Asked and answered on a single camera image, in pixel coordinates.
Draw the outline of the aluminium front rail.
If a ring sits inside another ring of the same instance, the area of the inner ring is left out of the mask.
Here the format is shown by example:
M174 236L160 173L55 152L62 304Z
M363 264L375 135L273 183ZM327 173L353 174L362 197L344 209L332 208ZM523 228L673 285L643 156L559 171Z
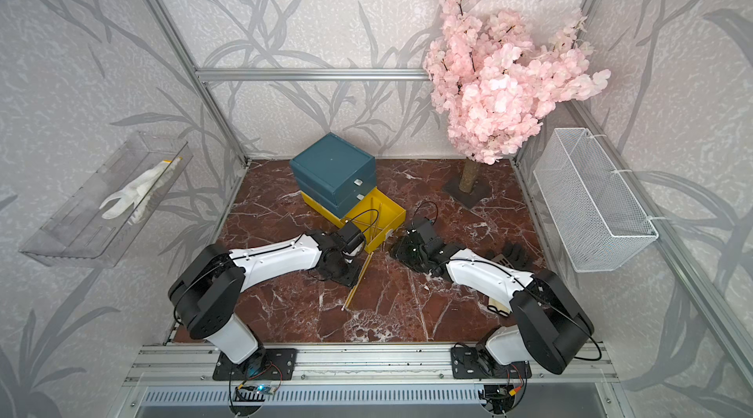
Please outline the aluminium front rail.
M289 381L255 384L304 385L450 385L492 383L491 379L454 379L451 343L292 343L296 363ZM211 345L143 347L124 385L209 386L220 352Z

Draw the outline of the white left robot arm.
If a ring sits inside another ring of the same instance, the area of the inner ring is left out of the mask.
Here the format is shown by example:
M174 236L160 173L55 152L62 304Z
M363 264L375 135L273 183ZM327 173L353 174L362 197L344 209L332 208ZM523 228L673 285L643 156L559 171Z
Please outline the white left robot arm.
M268 359L261 341L235 314L240 295L282 275L311 270L324 281L351 288L360 270L356 258L366 245L352 222L331 233L309 231L254 249L208 245L168 290L174 320L192 339L217 347L232 365L258 374Z

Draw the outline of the pink artificial blossom tree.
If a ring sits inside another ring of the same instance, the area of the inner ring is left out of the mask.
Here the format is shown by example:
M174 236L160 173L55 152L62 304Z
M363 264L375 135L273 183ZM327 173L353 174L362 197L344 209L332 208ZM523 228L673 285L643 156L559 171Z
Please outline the pink artificial blossom tree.
M447 116L447 136L466 161L445 190L471 208L490 193L480 167L512 156L539 134L560 102L602 93L611 72L590 72L593 53L578 39L586 17L575 10L546 45L536 45L516 10L472 12L477 0L439 0L441 35L424 58L435 110Z

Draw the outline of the teal drawer cabinet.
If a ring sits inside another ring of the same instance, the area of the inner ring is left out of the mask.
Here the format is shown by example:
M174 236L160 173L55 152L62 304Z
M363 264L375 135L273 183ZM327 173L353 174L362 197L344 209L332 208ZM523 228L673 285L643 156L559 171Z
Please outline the teal drawer cabinet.
M289 164L301 192L338 218L377 186L376 159L333 133Z

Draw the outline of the yellow drawer cabinet base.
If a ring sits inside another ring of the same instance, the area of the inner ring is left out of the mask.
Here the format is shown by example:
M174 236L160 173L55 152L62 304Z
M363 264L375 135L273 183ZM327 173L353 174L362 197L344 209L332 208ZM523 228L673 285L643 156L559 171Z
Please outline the yellow drawer cabinet base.
M344 226L344 222L341 218L338 218L336 215L327 210L327 208L319 204L319 202L313 200L311 196L308 196L304 192L301 192L301 196L306 204L308 204L313 210L315 210L315 212L318 212L321 216L325 217L327 221L335 224L335 226L339 228L342 228Z

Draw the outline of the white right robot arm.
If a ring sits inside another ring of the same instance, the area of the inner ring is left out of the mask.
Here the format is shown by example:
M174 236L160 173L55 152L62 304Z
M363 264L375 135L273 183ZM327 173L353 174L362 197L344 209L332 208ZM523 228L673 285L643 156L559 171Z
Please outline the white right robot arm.
M464 245L447 244L427 218L412 223L389 254L414 272L484 294L503 306L497 314L514 319L514 326L491 331L475 347L451 349L460 356L456 378L526 380L531 377L531 363L560 375L593 340L591 320L564 282L548 269L521 271Z

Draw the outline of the yellow pull-out drawer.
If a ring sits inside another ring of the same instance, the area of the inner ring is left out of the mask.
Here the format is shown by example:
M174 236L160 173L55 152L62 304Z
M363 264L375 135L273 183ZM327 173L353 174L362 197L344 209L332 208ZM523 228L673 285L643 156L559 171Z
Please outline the yellow pull-out drawer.
M366 238L365 251L373 253L406 220L406 209L379 189L371 190L344 217L353 222Z

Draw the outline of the black glove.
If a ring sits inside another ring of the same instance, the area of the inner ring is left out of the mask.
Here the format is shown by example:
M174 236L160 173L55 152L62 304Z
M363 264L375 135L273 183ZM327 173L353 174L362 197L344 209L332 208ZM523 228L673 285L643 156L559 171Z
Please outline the black glove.
M521 244L506 242L501 255L504 263L516 270L530 271L533 266L533 261L529 259L526 248Z

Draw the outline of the clear plastic wall tray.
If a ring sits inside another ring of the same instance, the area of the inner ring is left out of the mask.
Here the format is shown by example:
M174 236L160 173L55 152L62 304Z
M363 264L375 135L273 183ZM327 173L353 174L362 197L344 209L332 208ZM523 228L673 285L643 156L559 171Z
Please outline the clear plastic wall tray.
M131 134L20 253L48 267L116 266L192 157L186 140Z

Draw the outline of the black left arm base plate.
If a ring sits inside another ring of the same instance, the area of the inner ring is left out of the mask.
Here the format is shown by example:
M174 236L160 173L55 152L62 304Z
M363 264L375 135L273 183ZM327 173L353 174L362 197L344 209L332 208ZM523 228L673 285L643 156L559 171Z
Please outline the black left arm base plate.
M220 353L212 378L214 381L231 382L289 381L292 379L297 353L297 349L261 347L241 363L233 363L225 353Z

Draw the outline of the white work glove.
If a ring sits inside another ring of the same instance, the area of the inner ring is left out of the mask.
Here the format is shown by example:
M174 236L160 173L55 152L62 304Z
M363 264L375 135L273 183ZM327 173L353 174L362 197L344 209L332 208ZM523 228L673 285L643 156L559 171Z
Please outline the white work glove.
M162 160L154 167L144 171L135 180L127 183L121 190L110 194L108 198L103 200L99 208L104 208L110 202L114 202L114 205L106 210L101 217L104 220L112 220L129 212L127 224L141 223L146 217L147 208L149 208L154 192L165 186L181 162L181 157L173 160Z

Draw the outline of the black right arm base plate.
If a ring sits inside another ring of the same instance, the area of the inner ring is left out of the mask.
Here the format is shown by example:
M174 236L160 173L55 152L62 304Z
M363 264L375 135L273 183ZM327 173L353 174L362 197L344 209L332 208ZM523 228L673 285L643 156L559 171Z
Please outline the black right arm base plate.
M455 343L450 350L454 379L505 379L527 381L531 378L531 367L527 361L517 361L503 365L480 345L470 347L465 343Z

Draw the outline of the brown slotted spatula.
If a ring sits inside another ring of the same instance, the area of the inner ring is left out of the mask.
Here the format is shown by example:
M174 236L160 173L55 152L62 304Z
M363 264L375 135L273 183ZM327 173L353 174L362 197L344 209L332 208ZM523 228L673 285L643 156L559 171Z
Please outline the brown slotted spatula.
M502 253L496 255L496 257L494 257L491 261L495 262L497 264L501 264L501 265L503 265L503 266L505 266L507 268L512 268L513 267L513 265L510 262L510 260L505 255L503 255Z

